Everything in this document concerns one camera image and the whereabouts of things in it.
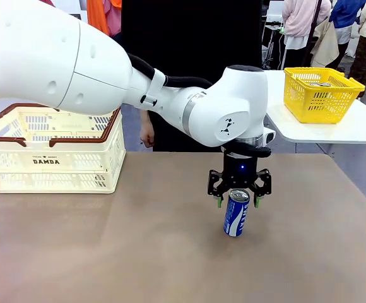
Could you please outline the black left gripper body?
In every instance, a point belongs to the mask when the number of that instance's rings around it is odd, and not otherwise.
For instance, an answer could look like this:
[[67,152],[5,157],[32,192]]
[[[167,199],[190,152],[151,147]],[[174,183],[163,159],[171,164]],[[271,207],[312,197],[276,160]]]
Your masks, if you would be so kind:
[[223,154],[221,183],[217,189],[257,189],[257,157],[245,157],[236,153]]

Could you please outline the person's right hand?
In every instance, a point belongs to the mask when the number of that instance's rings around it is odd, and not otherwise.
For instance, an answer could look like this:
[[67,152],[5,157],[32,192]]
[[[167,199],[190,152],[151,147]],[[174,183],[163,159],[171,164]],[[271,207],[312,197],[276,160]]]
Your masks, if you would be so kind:
[[151,122],[142,122],[140,131],[140,140],[147,148],[154,145],[155,132]]

